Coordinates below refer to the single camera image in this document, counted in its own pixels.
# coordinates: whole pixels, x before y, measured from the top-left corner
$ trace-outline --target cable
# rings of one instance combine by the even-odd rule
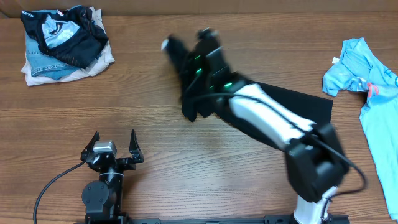
[[[269,109],[271,109],[273,112],[275,112],[277,115],[279,115],[286,122],[288,122],[290,125],[292,125],[295,129],[301,131],[303,134],[308,134],[308,131],[304,131],[302,128],[298,127],[294,122],[292,122],[290,119],[286,118],[281,112],[279,112],[277,109],[272,107],[270,104],[266,103],[262,99],[259,99],[259,98],[253,97],[253,96],[246,96],[246,95],[240,95],[240,94],[235,94],[235,93],[209,93],[209,94],[204,94],[204,95],[201,95],[201,96],[192,97],[192,98],[190,98],[190,100],[191,100],[191,103],[194,103],[196,101],[199,101],[199,100],[202,100],[202,99],[205,99],[205,98],[213,98],[213,97],[221,97],[221,96],[232,96],[232,97],[238,96],[238,97],[243,97],[243,98],[246,98],[246,99],[254,100],[254,101],[258,102],[258,103],[262,103],[263,105],[265,105]],[[322,142],[318,138],[315,138],[314,136],[311,136],[311,137],[319,146],[321,146],[322,148],[326,149],[327,151],[329,151],[330,153],[334,154],[335,156],[339,157],[347,165],[349,165],[352,168],[354,168],[355,171],[358,172],[358,174],[361,176],[362,181],[363,181],[363,184],[362,184],[362,186],[360,188],[354,189],[354,190],[347,190],[345,192],[336,193],[336,194],[328,197],[326,199],[327,201],[331,202],[332,198],[337,197],[339,195],[354,194],[354,193],[358,193],[358,192],[361,192],[364,189],[366,189],[366,187],[368,186],[368,180],[367,180],[365,174],[361,171],[361,169],[358,166],[356,166],[347,157],[343,156],[342,154],[340,154],[336,150],[332,149],[330,146],[328,146],[327,144],[325,144],[324,142]],[[322,213],[321,213],[321,219],[322,220],[324,220],[323,216],[325,214],[325,210],[326,210],[327,205],[328,205],[328,202],[326,202],[325,205],[323,206]]]
[[[69,172],[75,170],[76,168],[79,168],[79,167],[80,167],[81,165],[83,165],[84,163],[85,163],[85,161],[83,161],[83,162],[81,162],[81,163],[75,165],[74,167],[72,167],[72,168],[68,169],[67,171],[61,173],[60,175],[54,177],[54,179],[52,179],[52,180],[43,188],[43,190],[41,191],[41,193],[40,193],[39,196],[37,197],[36,204],[35,204],[35,207],[34,207],[34,209],[33,209],[33,224],[37,224],[37,217],[36,217],[36,216],[37,216],[37,207],[39,206],[40,199],[42,199],[43,194],[44,194],[44,192],[48,189],[48,187],[50,187],[50,185],[52,185],[52,184],[53,184],[56,180],[58,180],[60,177],[62,177],[63,175],[65,175],[65,174],[67,174],[67,173],[69,173]]]

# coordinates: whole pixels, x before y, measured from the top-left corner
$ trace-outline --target white tag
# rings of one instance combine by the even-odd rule
[[[331,61],[332,63],[337,63],[337,62],[339,62],[340,61],[340,59],[338,59],[338,58],[336,58],[336,57],[333,57],[333,60]]]

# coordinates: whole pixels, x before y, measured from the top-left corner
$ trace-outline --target stack of folded clothes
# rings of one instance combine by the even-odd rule
[[[114,62],[101,10],[23,11],[28,86],[95,76]]]

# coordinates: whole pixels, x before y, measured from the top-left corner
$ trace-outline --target wooden table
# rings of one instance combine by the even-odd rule
[[[39,192],[79,163],[95,131],[128,156],[137,131],[145,163],[126,173],[123,210],[134,218],[231,218],[289,214],[296,193],[281,152],[215,116],[191,123],[180,111],[179,82],[160,43],[175,33],[195,43],[198,29],[219,30],[228,62],[259,82],[331,98],[323,74],[341,43],[365,37],[375,56],[398,71],[398,14],[240,14],[105,17],[116,63],[94,78],[28,87],[24,28],[0,19],[0,223],[32,223]],[[365,171],[369,188],[338,197],[330,208],[352,223],[393,223],[359,122],[364,95],[334,98],[332,123],[346,155]],[[87,167],[56,181],[39,206],[39,223],[82,221],[84,186],[98,179]],[[341,190],[360,184],[351,171]]]

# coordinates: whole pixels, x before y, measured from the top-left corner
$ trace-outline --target blue fabric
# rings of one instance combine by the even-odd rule
[[[363,38],[344,41],[340,61],[323,77],[323,91],[332,96],[339,90],[368,93],[359,119],[393,220],[398,219],[397,80]]]
[[[57,13],[57,10],[40,10],[37,12],[51,12]],[[26,43],[26,59],[32,66],[32,76],[42,75],[45,77],[59,80],[60,78],[70,75],[77,71],[79,68],[63,63],[55,57],[43,54],[39,50],[39,44],[36,40],[30,38],[25,33]]]

